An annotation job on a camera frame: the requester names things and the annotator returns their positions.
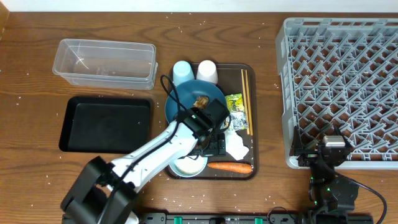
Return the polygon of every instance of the wooden surface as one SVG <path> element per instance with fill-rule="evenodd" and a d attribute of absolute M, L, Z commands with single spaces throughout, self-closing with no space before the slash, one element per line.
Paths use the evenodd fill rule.
<path fill-rule="evenodd" d="M 9 15 L 8 9 L 0 2 L 0 40 L 2 37 L 2 33 L 4 32 L 4 26 L 6 25 L 6 21 Z"/>
<path fill-rule="evenodd" d="M 246 63 L 254 69 L 259 173 L 251 181 L 233 182 L 172 180 L 161 172 L 140 193 L 141 207 L 197 213 L 266 213 L 274 206 L 303 211 L 313 205 L 307 194 L 310 173 L 290 169 L 285 163 L 282 92 L 274 85 L 280 86 L 275 37 L 287 17 L 349 16 L 397 15 L 11 13 L 0 42 L 0 223 L 60 223 L 62 198 L 82 167 L 97 156 L 62 152 L 58 148 L 71 97 L 150 98 L 160 105 L 154 107 L 154 137 L 164 129 L 164 123 L 159 127 L 159 121 L 165 120 L 166 94 L 159 77 L 178 60 Z M 70 85 L 52 73 L 58 44 L 64 38 L 154 44 L 159 63 L 155 88 L 135 91 Z M 102 156 L 111 161 L 120 155 Z M 342 173 L 384 195 L 389 204 L 385 223 L 398 222 L 398 172 Z M 361 189 L 355 211 L 370 213 L 378 220 L 382 203 Z"/>

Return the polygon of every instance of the black rectangular tray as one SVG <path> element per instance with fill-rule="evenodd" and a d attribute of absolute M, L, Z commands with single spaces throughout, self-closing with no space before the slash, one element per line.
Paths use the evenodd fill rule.
<path fill-rule="evenodd" d="M 59 147 L 128 154 L 147 142 L 149 125 L 147 100 L 76 96 L 68 101 Z"/>
<path fill-rule="evenodd" d="M 198 63 L 191 63 L 193 73 L 196 76 L 198 70 Z M 250 105 L 253 135 L 247 134 L 246 130 L 238 131 L 238 135 L 243 138 L 243 144 L 249 148 L 249 152 L 245 157 L 236 161 L 229 153 L 224 157 L 209 157 L 208 162 L 241 162 L 252 165 L 252 172 L 250 174 L 239 174 L 225 170 L 218 170 L 206 167 L 200 174 L 194 177 L 181 177 L 173 172 L 170 166 L 165 168 L 165 172 L 173 179 L 199 179 L 199 180 L 250 180 L 259 170 L 259 152 L 258 152 L 258 138 L 257 138 L 257 107 L 256 107 L 256 81 L 253 69 L 249 65 L 243 64 L 216 64 L 218 73 L 218 88 L 224 95 L 231 95 L 243 93 L 242 88 L 242 73 L 248 72 L 248 86 L 250 91 Z M 171 69 L 170 78 L 173 76 L 173 69 Z"/>

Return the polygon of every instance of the white wall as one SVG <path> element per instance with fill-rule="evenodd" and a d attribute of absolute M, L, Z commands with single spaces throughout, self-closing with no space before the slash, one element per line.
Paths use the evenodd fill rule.
<path fill-rule="evenodd" d="M 398 12 L 398 0 L 0 0 L 17 11 Z"/>

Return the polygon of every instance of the orange carrot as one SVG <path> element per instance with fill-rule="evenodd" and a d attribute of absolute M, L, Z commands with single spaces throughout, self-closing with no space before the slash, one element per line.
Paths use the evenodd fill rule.
<path fill-rule="evenodd" d="M 232 172 L 238 172 L 241 174 L 250 174 L 251 166 L 249 164 L 237 163 L 237 162 L 209 162 L 208 167 L 213 169 L 222 169 Z"/>

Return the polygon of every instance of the brown food item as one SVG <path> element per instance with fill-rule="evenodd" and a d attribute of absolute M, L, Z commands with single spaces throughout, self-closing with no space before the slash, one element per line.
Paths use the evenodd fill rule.
<path fill-rule="evenodd" d="M 193 107 L 199 109 L 205 109 L 207 104 L 209 104 L 209 97 L 208 96 L 199 96 L 196 102 L 193 104 Z"/>
<path fill-rule="evenodd" d="M 252 172 L 251 166 L 249 164 L 238 162 L 209 162 L 207 166 L 213 169 L 228 170 L 241 174 L 250 174 Z"/>

